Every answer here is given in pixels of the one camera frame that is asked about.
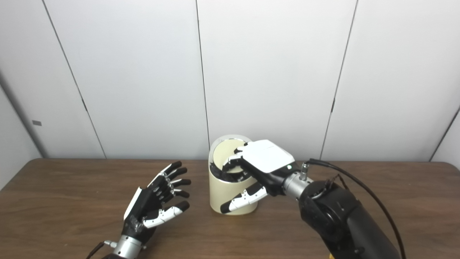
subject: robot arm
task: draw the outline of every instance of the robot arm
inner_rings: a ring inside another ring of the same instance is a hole
[[[114,248],[104,259],[135,259],[145,244],[154,234],[156,227],[186,211],[190,205],[186,201],[174,206],[163,208],[163,204],[175,196],[188,198],[189,193],[177,189],[182,185],[190,185],[191,181],[179,179],[179,175],[187,172],[181,168],[180,161],[168,165],[147,185],[138,188],[123,215],[123,230],[118,242],[106,240],[100,243],[87,257],[90,258],[104,244]]]
[[[261,140],[237,148],[224,169],[235,165],[240,165],[258,182],[224,203],[222,213],[254,203],[267,194],[287,195],[298,202],[302,219],[321,236],[335,259],[400,258],[348,189],[335,184],[334,179],[311,180],[307,176],[309,165],[304,163],[299,168],[292,155],[274,143]]]

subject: cream cylinder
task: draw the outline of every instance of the cream cylinder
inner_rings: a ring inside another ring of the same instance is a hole
[[[211,151],[209,153],[208,169],[209,169],[209,201],[211,208],[220,212],[220,206],[225,202],[233,199],[239,193],[242,193],[244,189],[256,183],[256,180],[252,177],[243,179],[240,182],[227,182],[222,179],[218,179],[211,170],[222,170],[222,167],[231,155],[234,155],[234,150],[237,147],[241,147],[245,142],[251,141],[247,137],[241,135],[225,135],[218,138],[211,145]],[[229,170],[228,174],[238,174],[242,171],[241,167],[237,166]],[[254,211],[257,207],[257,202],[240,208],[234,212],[227,213],[226,215],[243,215]]]

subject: cable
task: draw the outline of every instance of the cable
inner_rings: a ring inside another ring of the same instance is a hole
[[[103,246],[104,246],[104,242],[100,242],[91,252],[89,252],[89,255],[87,256],[86,259],[90,259]]]
[[[399,251],[401,252],[401,259],[406,259],[406,252],[404,250],[403,240],[401,238],[401,235],[399,234],[399,231],[398,231],[398,228],[396,227],[395,222],[393,221],[393,218],[391,217],[391,215],[388,212],[388,210],[385,208],[385,205],[383,205],[382,201],[377,197],[377,195],[375,195],[375,193],[369,187],[367,187],[363,182],[361,182],[358,178],[354,177],[349,172],[347,172],[347,171],[343,170],[342,168],[340,168],[338,166],[335,166],[335,165],[333,165],[333,164],[331,164],[329,162],[318,160],[318,159],[310,159],[306,163],[311,164],[311,165],[321,165],[321,166],[329,167],[329,168],[332,168],[332,169],[334,169],[336,171],[339,171],[342,174],[348,176],[354,182],[356,182],[364,190],[366,190],[366,192],[369,193],[369,195],[371,195],[372,198],[377,202],[377,204],[380,206],[380,208],[382,209],[383,213],[387,217],[388,221],[390,222],[391,228],[393,228],[393,231],[395,232],[396,240],[397,240],[398,246],[399,246]]]

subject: wooden table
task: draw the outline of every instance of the wooden table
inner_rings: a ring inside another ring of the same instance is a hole
[[[0,191],[1,258],[85,258],[103,240],[118,241],[123,213],[170,160],[36,159]],[[209,206],[207,162],[183,161],[190,209],[158,228],[140,258],[326,259],[319,236],[287,197],[267,197],[245,216]],[[337,162],[385,203],[408,258],[460,258],[460,173],[445,163]],[[313,179],[335,173],[313,166]],[[392,241],[378,206],[347,181]],[[94,258],[111,250],[103,247]]]

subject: white panel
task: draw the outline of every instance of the white panel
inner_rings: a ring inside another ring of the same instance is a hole
[[[47,0],[108,158],[209,151],[194,0]]]
[[[450,126],[432,161],[451,163],[460,169],[460,117]]]
[[[354,0],[198,0],[211,141],[270,139],[318,158]]]
[[[2,85],[44,155],[104,158],[42,2],[0,1],[0,39]]]
[[[326,160],[428,161],[460,103],[460,1],[360,1]]]
[[[39,157],[40,153],[0,86],[0,190],[27,162]]]

